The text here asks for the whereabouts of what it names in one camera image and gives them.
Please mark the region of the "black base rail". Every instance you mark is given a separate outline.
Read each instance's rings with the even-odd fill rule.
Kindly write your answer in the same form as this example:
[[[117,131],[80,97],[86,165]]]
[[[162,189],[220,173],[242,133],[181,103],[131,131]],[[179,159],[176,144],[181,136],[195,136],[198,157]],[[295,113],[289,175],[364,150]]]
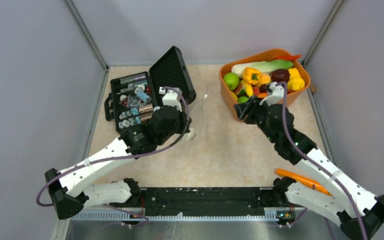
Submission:
[[[111,206],[137,208],[148,217],[245,217],[275,210],[275,218],[292,219],[297,209],[272,187],[148,187]]]

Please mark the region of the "green white cabbage toy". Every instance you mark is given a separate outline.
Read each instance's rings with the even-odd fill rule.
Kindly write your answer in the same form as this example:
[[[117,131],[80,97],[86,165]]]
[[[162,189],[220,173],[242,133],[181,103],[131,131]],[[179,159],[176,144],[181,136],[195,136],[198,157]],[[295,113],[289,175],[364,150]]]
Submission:
[[[275,70],[285,69],[288,70],[294,66],[292,61],[276,59],[272,61],[255,61],[255,62],[247,62],[236,64],[231,68],[231,72],[235,73],[239,77],[242,77],[245,68],[253,68],[261,73],[270,74]]]

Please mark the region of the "green apple toy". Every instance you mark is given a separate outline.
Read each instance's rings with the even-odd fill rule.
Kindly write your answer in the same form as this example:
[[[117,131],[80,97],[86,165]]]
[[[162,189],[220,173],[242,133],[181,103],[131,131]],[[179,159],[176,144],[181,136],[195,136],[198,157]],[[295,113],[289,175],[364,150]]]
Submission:
[[[239,86],[240,78],[237,74],[229,72],[223,77],[223,81],[228,89],[233,91]]]

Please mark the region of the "orange mango toy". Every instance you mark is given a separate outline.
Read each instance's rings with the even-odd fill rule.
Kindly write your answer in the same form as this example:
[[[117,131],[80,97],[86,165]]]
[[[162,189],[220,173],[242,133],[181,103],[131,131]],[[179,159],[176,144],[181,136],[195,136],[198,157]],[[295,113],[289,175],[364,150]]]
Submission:
[[[258,97],[259,99],[264,99],[264,98],[266,98],[268,95],[269,95],[269,94],[268,94],[267,92],[262,92],[262,93],[258,94],[257,97]]]

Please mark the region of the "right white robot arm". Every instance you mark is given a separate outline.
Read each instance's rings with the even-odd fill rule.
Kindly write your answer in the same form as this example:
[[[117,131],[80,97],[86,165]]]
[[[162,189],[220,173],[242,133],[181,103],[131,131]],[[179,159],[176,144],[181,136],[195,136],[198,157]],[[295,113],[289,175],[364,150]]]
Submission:
[[[273,82],[265,98],[252,96],[234,109],[240,121],[256,125],[279,156],[305,171],[327,193],[283,177],[276,183],[274,202],[303,206],[336,224],[351,240],[370,240],[384,223],[384,194],[376,195],[356,183],[297,130],[286,100],[285,83]]]

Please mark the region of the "yellow pear toy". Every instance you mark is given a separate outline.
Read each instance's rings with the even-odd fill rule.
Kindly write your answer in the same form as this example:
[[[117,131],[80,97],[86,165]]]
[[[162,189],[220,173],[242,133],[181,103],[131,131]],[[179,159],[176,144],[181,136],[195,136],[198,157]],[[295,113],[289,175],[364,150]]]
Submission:
[[[301,77],[298,69],[294,67],[289,68],[288,72],[289,72],[289,80],[287,82],[287,90],[290,93],[302,90],[306,86],[306,83],[304,79]]]

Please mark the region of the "red chili toy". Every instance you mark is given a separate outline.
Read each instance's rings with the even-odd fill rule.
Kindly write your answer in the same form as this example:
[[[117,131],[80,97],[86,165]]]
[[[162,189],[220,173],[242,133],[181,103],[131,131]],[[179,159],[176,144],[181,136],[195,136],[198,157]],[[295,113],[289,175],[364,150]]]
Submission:
[[[277,55],[272,58],[272,60],[284,60],[284,61],[296,61],[302,57],[301,54],[298,55]]]

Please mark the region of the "orange plastic basket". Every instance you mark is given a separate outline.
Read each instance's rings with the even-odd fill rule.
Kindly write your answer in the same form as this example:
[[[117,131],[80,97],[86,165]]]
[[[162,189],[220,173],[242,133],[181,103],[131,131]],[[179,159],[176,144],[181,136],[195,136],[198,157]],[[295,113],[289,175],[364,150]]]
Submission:
[[[227,63],[223,65],[220,70],[219,70],[219,79],[220,79],[220,94],[221,97],[227,106],[228,110],[230,111],[232,117],[238,120],[235,107],[234,105],[237,104],[238,102],[233,98],[231,94],[231,90],[227,87],[225,84],[223,77],[225,74],[229,73],[231,71],[231,68],[236,65],[236,64],[244,64],[244,63],[251,63],[251,62],[261,62],[261,61],[269,61],[272,58],[276,56],[291,56],[292,54],[289,53],[288,51],[281,49],[281,48],[273,48],[269,49],[267,51],[263,51],[251,56],[247,56],[245,58],[235,60],[233,62]],[[287,99],[286,99],[286,107],[290,107],[290,105],[293,105],[296,99],[300,96],[301,93],[305,92],[309,86],[311,85],[311,77],[308,74],[308,72],[304,69],[304,67],[297,61],[293,61],[293,67],[297,68],[300,76],[303,78],[305,82],[305,86],[303,89],[299,91],[295,91],[292,93],[287,94]]]

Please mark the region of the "orange carrot toy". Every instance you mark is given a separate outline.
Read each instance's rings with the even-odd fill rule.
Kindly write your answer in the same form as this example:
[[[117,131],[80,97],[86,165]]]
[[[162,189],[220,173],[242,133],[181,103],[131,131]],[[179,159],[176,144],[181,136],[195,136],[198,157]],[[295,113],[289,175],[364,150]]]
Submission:
[[[320,192],[320,193],[323,193],[325,195],[328,195],[328,196],[332,196],[327,189],[325,189],[319,182],[313,180],[313,179],[310,179],[310,178],[307,178],[307,177],[304,177],[302,175],[299,175],[299,174],[296,174],[296,173],[293,173],[291,171],[288,171],[288,170],[285,170],[285,169],[282,169],[282,168],[277,168],[275,170],[275,173],[280,176],[280,177],[289,177],[289,178],[292,178],[294,180],[296,180],[297,182],[301,183],[302,185],[308,187],[308,188],[312,188],[312,189],[315,189],[316,191]]]

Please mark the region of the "yellow banana toy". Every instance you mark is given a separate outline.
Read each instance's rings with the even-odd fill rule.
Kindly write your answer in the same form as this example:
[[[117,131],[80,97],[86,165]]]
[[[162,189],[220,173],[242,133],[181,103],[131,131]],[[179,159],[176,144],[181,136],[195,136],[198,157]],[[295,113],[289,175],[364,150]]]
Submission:
[[[253,90],[253,86],[249,83],[247,83],[246,81],[244,80],[241,80],[240,81],[241,85],[242,85],[242,89],[244,90],[245,94],[250,98],[254,95],[254,90]]]

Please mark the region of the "white mushroom toy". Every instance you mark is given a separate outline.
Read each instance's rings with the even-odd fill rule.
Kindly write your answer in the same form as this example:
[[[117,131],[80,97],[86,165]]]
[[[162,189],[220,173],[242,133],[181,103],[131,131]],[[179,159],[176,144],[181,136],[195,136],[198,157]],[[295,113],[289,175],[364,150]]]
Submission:
[[[189,129],[189,132],[186,134],[186,140],[190,141],[196,136],[196,131],[193,127]]]

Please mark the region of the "clear dotted zip bag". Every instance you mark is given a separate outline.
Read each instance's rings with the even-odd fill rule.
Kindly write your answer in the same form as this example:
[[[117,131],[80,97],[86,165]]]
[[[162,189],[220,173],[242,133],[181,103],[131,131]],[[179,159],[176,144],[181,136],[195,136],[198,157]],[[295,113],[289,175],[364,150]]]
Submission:
[[[186,134],[179,135],[178,138],[174,141],[176,146],[186,145],[185,149],[196,142],[200,135],[203,134],[206,122],[206,113],[205,113],[205,104],[208,100],[209,93],[205,93],[203,96],[199,97],[195,100],[194,103],[188,106],[189,109],[189,117],[190,117],[190,128],[194,128],[196,131],[195,137],[191,140],[187,140]]]

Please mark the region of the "yellow bell pepper toy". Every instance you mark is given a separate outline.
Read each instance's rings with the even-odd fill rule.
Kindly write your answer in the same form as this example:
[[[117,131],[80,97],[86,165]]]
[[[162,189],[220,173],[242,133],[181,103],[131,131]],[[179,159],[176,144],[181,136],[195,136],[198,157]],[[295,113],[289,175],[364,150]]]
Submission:
[[[257,85],[262,77],[262,73],[255,68],[246,67],[242,73],[242,79],[250,85]]]

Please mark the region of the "peach toy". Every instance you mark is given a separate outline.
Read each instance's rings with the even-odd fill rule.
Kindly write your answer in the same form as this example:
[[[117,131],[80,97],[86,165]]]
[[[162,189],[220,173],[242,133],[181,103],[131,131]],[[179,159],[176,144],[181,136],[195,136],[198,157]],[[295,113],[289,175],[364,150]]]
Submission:
[[[272,80],[271,80],[271,76],[269,74],[261,73],[256,86],[259,88],[260,86],[270,84],[271,82],[272,82]]]

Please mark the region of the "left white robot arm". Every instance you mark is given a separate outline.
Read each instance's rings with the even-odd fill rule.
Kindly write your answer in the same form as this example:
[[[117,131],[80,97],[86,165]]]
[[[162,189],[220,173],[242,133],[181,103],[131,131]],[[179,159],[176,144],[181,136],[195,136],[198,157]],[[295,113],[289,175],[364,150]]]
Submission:
[[[89,207],[134,207],[140,203],[142,191],[132,178],[105,184],[94,182],[121,165],[168,150],[190,131],[192,119],[182,91],[164,86],[160,92],[163,105],[145,123],[128,127],[102,150],[71,167],[46,171],[46,184],[37,194],[36,203],[44,206],[40,198],[48,191],[50,206],[59,220],[69,219]]]

